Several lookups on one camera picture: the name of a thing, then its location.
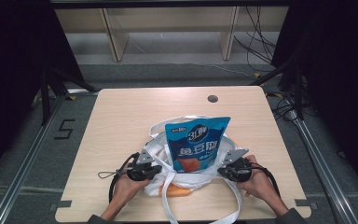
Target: snack bag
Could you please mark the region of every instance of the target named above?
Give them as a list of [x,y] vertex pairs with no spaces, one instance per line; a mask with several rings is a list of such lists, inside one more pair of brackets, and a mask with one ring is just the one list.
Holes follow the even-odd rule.
[[173,169],[197,172],[213,165],[229,117],[194,119],[165,125]]

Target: black sleeve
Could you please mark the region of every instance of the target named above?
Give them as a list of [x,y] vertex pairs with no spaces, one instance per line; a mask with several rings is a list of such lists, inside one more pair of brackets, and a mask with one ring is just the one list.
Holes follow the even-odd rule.
[[277,224],[306,224],[305,219],[297,212],[296,209],[291,208],[289,212],[281,217],[275,219]]
[[89,221],[87,221],[87,224],[110,224],[110,223],[113,223],[113,222],[108,222],[108,221],[102,219],[101,217],[97,217],[95,215],[92,215],[89,218]]

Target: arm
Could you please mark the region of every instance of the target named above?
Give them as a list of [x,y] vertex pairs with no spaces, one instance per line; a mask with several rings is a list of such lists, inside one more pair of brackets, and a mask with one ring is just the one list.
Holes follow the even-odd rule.
[[121,209],[129,202],[140,189],[149,184],[149,180],[133,181],[127,175],[123,175],[117,181],[112,202],[107,206],[101,217],[92,216],[87,223],[104,224],[113,221]]
[[[248,156],[247,159],[250,160],[251,163],[257,163],[257,160],[253,155]],[[278,196],[269,181],[269,178],[263,173],[263,171],[254,169],[252,171],[252,177],[248,181],[237,183],[237,187],[239,189],[246,190],[245,197],[253,195],[256,198],[265,201],[277,216],[278,223],[291,223],[288,222],[291,218],[295,218],[296,223],[306,223],[304,218],[302,218],[295,209],[292,208],[289,212],[286,204],[284,204],[281,197]]]

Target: white tote bag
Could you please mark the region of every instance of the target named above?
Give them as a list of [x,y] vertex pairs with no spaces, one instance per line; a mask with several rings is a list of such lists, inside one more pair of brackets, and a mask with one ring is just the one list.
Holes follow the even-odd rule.
[[[175,119],[164,120],[150,128],[149,135],[153,138],[148,142],[144,149],[154,158],[153,165],[162,166],[161,173],[155,175],[150,181],[149,185],[145,187],[145,193],[151,196],[161,195],[164,212],[171,223],[178,223],[175,216],[170,210],[167,200],[167,194],[176,195],[175,192],[179,192],[179,195],[187,194],[195,189],[202,188],[202,186],[209,184],[215,178],[223,178],[217,173],[217,169],[222,167],[222,161],[230,150],[241,149],[235,146],[226,134],[223,135],[218,149],[217,157],[214,164],[209,168],[199,171],[197,173],[176,173],[172,168],[172,158],[167,144],[167,138],[165,132],[156,133],[165,127],[167,123],[182,122],[189,119],[209,119],[209,116],[184,116]],[[240,214],[242,199],[241,194],[236,184],[226,178],[223,178],[234,192],[238,210],[232,214],[216,220],[213,224],[231,224],[237,220]]]

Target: grey carpet floor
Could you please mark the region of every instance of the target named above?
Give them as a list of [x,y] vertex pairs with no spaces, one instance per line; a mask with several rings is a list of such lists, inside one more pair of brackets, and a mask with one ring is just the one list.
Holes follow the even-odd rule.
[[[87,83],[98,88],[248,85],[254,80],[252,76],[255,72],[249,66],[239,64],[219,65],[218,68],[195,64],[81,65],[80,68]],[[258,68],[269,70],[272,67],[260,65]],[[275,77],[268,81],[263,87],[265,92],[277,91],[279,79],[280,77]],[[67,83],[67,87],[77,89],[77,86],[72,83]],[[77,96],[75,100],[64,101],[52,122],[32,170],[21,188],[21,193],[11,209],[7,223],[57,223],[54,217],[54,206],[61,199],[96,98],[91,95]],[[271,108],[275,108],[281,99],[268,97],[268,103]],[[323,121],[315,116],[316,111],[310,107],[306,108],[305,112],[305,121],[312,136],[358,216],[356,173],[345,159],[337,155],[339,148]],[[12,148],[0,160],[0,201],[41,127],[41,115],[41,103],[37,102],[30,109],[28,119],[23,123]],[[62,121],[65,119],[71,120],[64,124],[65,128],[73,129],[71,136],[69,139],[56,139],[63,134],[66,135],[66,133],[59,132]],[[276,121],[306,196],[310,203],[316,205],[307,221],[309,223],[335,223],[333,211],[298,130],[290,121],[282,118]],[[343,223],[337,209],[334,210],[336,210],[338,223]],[[273,220],[251,220],[246,223],[274,222]]]

